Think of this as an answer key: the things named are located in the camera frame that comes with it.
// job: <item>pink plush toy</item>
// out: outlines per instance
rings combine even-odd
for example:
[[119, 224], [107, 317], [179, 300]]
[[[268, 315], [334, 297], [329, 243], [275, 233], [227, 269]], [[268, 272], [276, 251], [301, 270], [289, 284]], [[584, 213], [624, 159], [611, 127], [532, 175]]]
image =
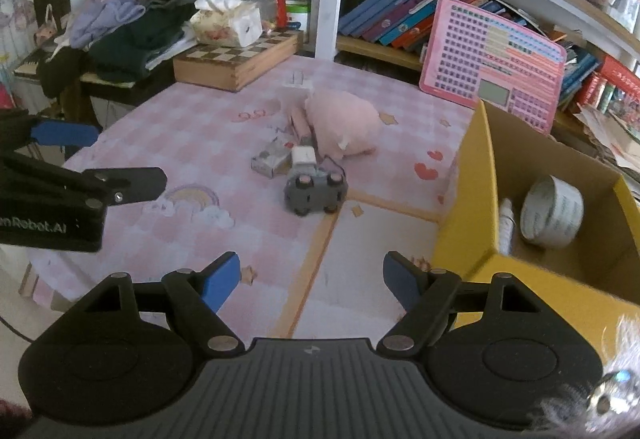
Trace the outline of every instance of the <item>pink plush toy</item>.
[[367, 100], [344, 91], [321, 90], [306, 99], [305, 109], [316, 133], [319, 161], [375, 150], [382, 121]]

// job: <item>small cardboard box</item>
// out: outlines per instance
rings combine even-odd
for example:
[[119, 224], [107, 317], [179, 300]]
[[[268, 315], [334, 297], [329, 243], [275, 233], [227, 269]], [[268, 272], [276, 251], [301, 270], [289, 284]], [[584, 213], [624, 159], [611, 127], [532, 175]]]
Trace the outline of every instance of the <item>small cardboard box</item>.
[[[580, 230], [563, 249], [542, 249], [520, 233], [526, 194], [545, 175], [575, 186], [584, 199]], [[516, 219], [509, 257], [498, 253], [503, 198], [513, 202]], [[433, 267], [478, 282], [512, 273], [601, 352], [606, 328], [612, 352], [619, 316], [640, 315], [640, 212], [609, 166], [481, 102], [451, 168], [445, 211]]]
[[238, 92], [295, 54], [301, 34], [275, 31], [242, 48], [196, 45], [174, 58], [175, 80]]

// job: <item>star print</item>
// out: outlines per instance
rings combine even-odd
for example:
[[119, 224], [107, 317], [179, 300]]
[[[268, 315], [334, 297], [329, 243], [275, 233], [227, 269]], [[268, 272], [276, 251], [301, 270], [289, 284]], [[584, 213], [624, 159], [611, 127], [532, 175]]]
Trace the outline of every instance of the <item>star print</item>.
[[246, 285], [253, 285], [255, 278], [258, 274], [254, 271], [254, 269], [248, 265], [247, 267], [242, 267], [240, 269], [240, 282]]

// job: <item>white bottle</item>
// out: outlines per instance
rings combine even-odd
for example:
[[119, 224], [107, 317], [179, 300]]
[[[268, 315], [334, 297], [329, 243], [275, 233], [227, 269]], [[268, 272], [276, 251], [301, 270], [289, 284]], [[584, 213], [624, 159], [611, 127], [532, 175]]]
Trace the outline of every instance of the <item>white bottle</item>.
[[498, 253], [501, 255], [511, 255], [511, 239], [515, 226], [511, 199], [503, 199], [498, 211]]

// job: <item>wooden chess board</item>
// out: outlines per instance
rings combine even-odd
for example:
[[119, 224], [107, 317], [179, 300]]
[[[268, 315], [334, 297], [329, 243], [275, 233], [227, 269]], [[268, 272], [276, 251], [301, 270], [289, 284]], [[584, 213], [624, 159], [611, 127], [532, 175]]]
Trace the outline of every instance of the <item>wooden chess board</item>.
[[247, 47], [196, 45], [174, 58], [175, 80], [237, 92], [295, 54], [301, 34], [274, 31]]

